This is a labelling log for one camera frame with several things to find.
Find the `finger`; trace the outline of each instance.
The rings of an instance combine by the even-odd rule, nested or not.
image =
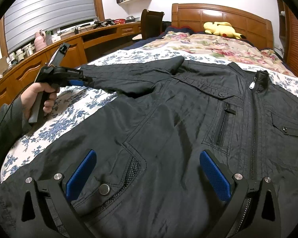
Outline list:
[[[50,113],[50,112],[52,112],[52,107],[43,107],[43,111],[45,113]]]
[[[54,100],[47,100],[44,102],[45,107],[52,107],[54,105]]]
[[[55,89],[52,88],[48,83],[33,83],[30,86],[31,90],[35,93],[39,93],[42,91],[48,92],[48,93],[52,93],[55,92]]]
[[[56,93],[51,93],[50,96],[49,96],[49,99],[55,100],[56,97],[57,97],[57,94]]]

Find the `floral blanket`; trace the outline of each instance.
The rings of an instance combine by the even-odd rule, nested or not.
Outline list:
[[[90,64],[97,66],[109,64],[143,63],[159,59],[169,59],[175,56],[183,56],[186,60],[195,60],[205,63],[228,64],[231,61],[226,58],[216,58],[210,55],[193,55],[185,51],[158,48],[150,51],[132,49],[119,50],[102,57]],[[256,72],[265,70],[258,65],[237,63],[242,69]],[[287,76],[275,71],[267,70],[274,84],[298,97],[298,78]],[[29,133],[16,141],[10,149],[1,168],[1,182],[7,179],[18,168],[30,163],[38,154],[54,140],[70,131],[82,121],[88,121],[88,117],[97,113],[108,102],[117,97],[117,93],[107,93],[101,89],[71,86],[61,88],[52,113],[47,115],[46,122],[38,129],[32,129]]]
[[[211,55],[232,62],[255,64],[288,76],[294,76],[274,54],[273,50],[259,51],[256,47],[238,39],[169,31],[162,39],[152,41],[141,49],[152,50],[159,47],[181,50],[190,54]]]

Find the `pink thermos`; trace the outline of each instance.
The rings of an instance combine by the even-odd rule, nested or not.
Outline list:
[[[35,37],[34,47],[37,52],[48,46],[45,41],[44,31],[36,32],[34,37]]]

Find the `human hand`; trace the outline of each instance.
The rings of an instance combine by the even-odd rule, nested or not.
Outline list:
[[[21,94],[23,113],[27,120],[30,118],[31,108],[37,98],[37,93],[42,91],[51,93],[49,95],[49,100],[44,102],[43,111],[45,113],[50,113],[52,111],[52,106],[54,105],[56,99],[56,93],[59,92],[59,89],[55,90],[48,83],[33,83]]]

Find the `bed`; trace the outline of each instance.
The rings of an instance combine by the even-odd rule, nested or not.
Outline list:
[[[245,35],[255,47],[244,41],[201,33],[206,21],[230,22],[235,30]],[[298,97],[298,78],[288,69],[283,69],[281,61],[279,62],[279,59],[271,54],[273,32],[269,20],[225,6],[173,4],[172,28],[172,31],[167,29],[156,39],[144,41],[141,47],[118,50],[89,64],[98,67],[110,64],[142,63],[175,56],[183,56],[186,60],[205,63],[228,64],[242,58],[242,62],[236,62],[242,69],[253,72],[267,70],[274,84]],[[233,49],[234,56],[225,53],[217,55],[218,53],[214,52],[214,49],[206,49],[211,43],[212,45],[216,43],[217,46],[220,44],[221,49],[217,48],[218,51],[225,52],[227,49]],[[262,48],[270,49],[260,52],[259,49]],[[243,49],[252,54],[253,57],[250,60],[246,60],[246,55],[241,52]],[[258,62],[261,57],[267,62]],[[17,140],[10,149],[2,165],[1,182],[21,166],[30,163],[54,140],[70,131],[80,122],[88,120],[90,115],[96,113],[99,108],[113,101],[117,96],[116,92],[108,93],[101,89],[96,90],[89,87],[61,88],[52,113],[46,116],[46,122],[42,126],[34,127],[29,133]]]

